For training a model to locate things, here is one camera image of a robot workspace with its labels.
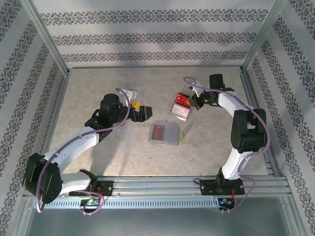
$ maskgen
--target wire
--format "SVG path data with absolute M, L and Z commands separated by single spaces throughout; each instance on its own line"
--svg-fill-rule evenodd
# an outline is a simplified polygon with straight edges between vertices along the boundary
M 203 179 L 200 179 L 200 178 L 195 178 L 193 181 L 194 181 L 196 184 L 200 185 L 200 186 L 202 186 L 202 185 L 211 185 L 211 184 L 217 183 L 216 180 L 215 180 L 214 182 L 212 182 L 212 183 L 209 183 L 209 182 L 204 181 Z
M 88 204 L 85 204 L 85 205 L 83 206 L 83 208 L 82 208 L 81 211 L 83 212 L 84 215 L 86 215 L 86 214 L 87 214 L 87 215 L 93 215 L 93 214 L 97 213 L 99 210 L 102 209 L 102 207 L 103 207 L 104 204 L 105 204 L 105 199 L 104 199 L 104 197 L 103 197 L 102 194 L 99 194 L 99 193 L 96 193 L 96 192 L 90 192 L 90 191 L 86 191 L 86 190 L 76 190 L 75 192 L 78 192 L 78 193 L 89 193 L 89 194 L 98 195 L 98 196 L 100 197 L 101 204 L 100 204 L 99 207 L 96 208 L 94 211 L 87 213 L 87 212 L 85 212 L 84 210 L 86 209 L 86 206 L 87 206 Z
M 190 83 L 189 81 L 187 81 L 187 79 L 191 79 L 193 80 L 193 84 Z M 209 91 L 209 92 L 218 92 L 218 93 L 222 93 L 222 94 L 225 94 L 225 95 L 228 95 L 228 96 L 231 96 L 233 97 L 235 100 L 237 100 L 242 106 L 244 106 L 245 108 L 247 108 L 251 113 L 253 113 L 253 115 L 255 117 L 257 117 L 257 119 L 261 122 L 261 124 L 264 126 L 264 129 L 266 130 L 266 133 L 267 133 L 267 144 L 265 146 L 265 148 L 262 150 L 262 151 L 259 151 L 259 152 L 256 152 L 256 153 L 251 153 L 251 154 L 248 154 L 242 161 L 241 163 L 238 165 L 237 167 L 237 173 L 238 175 L 241 177 L 241 178 L 244 178 L 244 179 L 247 179 L 247 180 L 251 180 L 252 181 L 252 187 L 250 188 L 250 190 L 247 192 L 247 194 L 244 196 L 244 198 L 239 202 L 239 204 L 237 206 L 234 206 L 233 209 L 231 209 L 229 211 L 232 212 L 234 210 L 236 210 L 245 200 L 246 198 L 249 196 L 249 194 L 251 194 L 252 190 L 255 188 L 255 180 L 250 178 L 250 177 L 246 177 L 246 176 L 243 176 L 241 175 L 241 168 L 243 166 L 243 164 L 248 160 L 250 159 L 251 157 L 255 157 L 255 156 L 261 156 L 262 154 L 264 154 L 268 148 L 270 147 L 270 143 L 271 143 L 271 138 L 270 138 L 270 132 L 269 132 L 269 129 L 266 125 L 266 123 L 264 122 L 264 120 L 247 104 L 245 104 L 240 98 L 238 98 L 237 96 L 235 96 L 234 94 L 231 94 L 229 92 L 226 92 L 226 91 L 222 91 L 222 90 L 218 90 L 218 89 L 212 89 L 212 88 L 204 88 L 204 87 L 200 87 L 200 86 L 197 86 L 195 85 L 196 84 L 196 79 L 193 78 L 193 77 L 184 77 L 184 81 L 189 84 L 190 86 L 192 86 L 193 88 L 198 88 L 198 89 L 203 89 L 204 91 Z
M 231 198 L 232 202 L 235 201 L 235 190 L 234 188 L 232 188 L 232 195 L 233 197 Z
M 99 133 L 99 132 L 102 132 L 102 131 L 112 130 L 112 129 L 114 129 L 114 128 L 119 127 L 121 124 L 123 124 L 123 123 L 127 120 L 128 116 L 129 116 L 129 112 L 130 112 L 130 101 L 129 101 L 129 98 L 128 98 L 128 96 L 126 95 L 126 93 L 125 93 L 122 89 L 116 88 L 116 91 L 121 92 L 121 93 L 124 95 L 124 97 L 126 98 L 126 103 L 127 103 L 127 108 L 128 108 L 128 110 L 127 110 L 127 114 L 126 114 L 125 118 L 124 118 L 120 123 L 118 123 L 118 124 L 116 124 L 116 125 L 114 125 L 114 126 L 112 126 L 112 127 L 89 131 L 89 132 L 86 132 L 86 133 L 84 133 L 84 134 L 81 134 L 81 135 L 78 135 L 78 136 L 74 137 L 73 139 L 71 139 L 70 141 L 68 141 L 67 143 L 65 143 L 60 149 L 58 149 L 58 150 L 49 158 L 49 160 L 46 162 L 46 164 L 44 165 L 43 169 L 41 170 L 41 172 L 40 172 L 40 174 L 39 174 L 38 181 L 37 181 L 37 186 L 36 186 L 36 208 L 37 208 L 37 211 L 38 211 L 39 213 L 41 213 L 41 212 L 43 211 L 44 207 L 45 207 L 45 203 L 43 203 L 42 206 L 40 206 L 40 200 L 41 200 L 41 196 L 40 196 L 40 185 L 41 185 L 41 181 L 42 181 L 42 179 L 43 179 L 43 175 L 44 175 L 44 173 L 45 173 L 45 171 L 46 171 L 48 165 L 53 161 L 53 159 L 54 159 L 55 157 L 57 157 L 58 154 L 60 154 L 60 152 L 61 152 L 62 150 L 64 150 L 68 145 L 70 145 L 71 143 L 73 143 L 73 142 L 76 141 L 77 139 L 81 139 L 82 137 L 84 137 L 84 136 L 86 136 L 86 135 L 89 135 L 89 134 Z
M 236 207 L 236 198 L 234 196 L 234 207 L 233 208 L 235 208 L 235 207 Z
M 103 195 L 104 189 L 102 189 L 101 187 L 97 187 L 96 190 L 100 190 L 101 195 Z

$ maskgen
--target wall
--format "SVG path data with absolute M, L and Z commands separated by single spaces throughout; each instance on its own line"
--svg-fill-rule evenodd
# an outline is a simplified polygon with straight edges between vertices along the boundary
M 275 0 L 34 0 L 69 68 L 241 65 Z
M 307 235 L 315 235 L 314 3 L 286 3 L 248 71 Z
M 28 157 L 41 153 L 63 75 L 18 0 L 0 0 L 0 236 L 10 235 Z

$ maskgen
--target robotic arm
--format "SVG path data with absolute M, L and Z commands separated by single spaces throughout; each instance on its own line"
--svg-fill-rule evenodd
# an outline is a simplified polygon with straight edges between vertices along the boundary
M 76 190 L 87 190 L 97 192 L 99 183 L 97 177 L 86 170 L 80 170 L 73 174 L 62 174 L 65 168 L 80 156 L 87 149 L 101 142 L 112 130 L 96 132 L 97 130 L 112 127 L 120 123 L 127 115 L 128 107 L 123 106 L 119 97 L 115 94 L 107 94 L 100 103 L 100 109 L 97 109 L 92 117 L 85 123 L 85 126 L 70 140 L 78 137 L 68 145 L 60 145 L 58 148 L 51 150 L 43 155 L 34 153 L 29 157 L 24 179 L 23 187 L 36 195 L 36 187 L 39 175 L 55 153 L 62 150 L 47 166 L 43 174 L 40 185 L 41 200 L 45 204 L 51 203 L 58 195 Z M 139 112 L 134 107 L 130 108 L 127 119 L 133 122 L 144 122 L 153 114 L 151 107 L 140 106 Z
M 236 195 L 243 195 L 245 192 L 242 188 L 242 180 L 238 174 L 238 167 L 244 161 L 243 169 L 249 160 L 244 160 L 246 156 L 256 153 L 260 148 L 266 146 L 267 133 L 258 118 L 244 107 L 238 101 L 239 99 L 236 99 L 235 91 L 232 88 L 225 87 L 222 74 L 211 75 L 209 84 L 211 89 L 224 91 L 233 96 L 216 91 L 204 91 L 201 88 L 190 86 L 189 88 L 194 90 L 195 94 L 189 98 L 189 103 L 197 110 L 208 104 L 210 106 L 223 107 L 229 112 L 233 117 L 231 131 L 233 149 L 226 164 L 220 168 L 215 184 L 208 185 L 201 192 L 204 195 L 228 195 L 234 189 Z M 250 108 L 266 122 L 266 113 L 263 109 Z

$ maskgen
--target red package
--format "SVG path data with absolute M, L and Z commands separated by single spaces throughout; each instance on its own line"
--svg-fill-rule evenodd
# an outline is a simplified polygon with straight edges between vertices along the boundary
M 188 102 L 188 97 L 178 93 L 175 102 L 183 107 L 190 109 L 190 104 Z

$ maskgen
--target beige floor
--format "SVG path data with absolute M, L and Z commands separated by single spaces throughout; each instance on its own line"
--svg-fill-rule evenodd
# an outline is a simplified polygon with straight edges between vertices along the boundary
M 78 132 L 105 94 L 117 93 L 116 87 L 130 88 L 138 91 L 139 102 L 154 107 L 153 117 L 144 123 L 127 121 L 78 157 L 65 173 L 86 169 L 95 175 L 216 175 L 232 148 L 232 117 L 225 109 L 210 106 L 193 110 L 186 122 L 169 114 L 177 92 L 191 94 L 184 76 L 208 87 L 209 75 L 215 73 L 222 73 L 225 85 L 246 100 L 238 67 L 73 69 L 51 148 Z M 178 126 L 185 137 L 178 146 L 150 143 L 152 123 Z M 263 158 L 250 160 L 243 173 L 266 175 Z

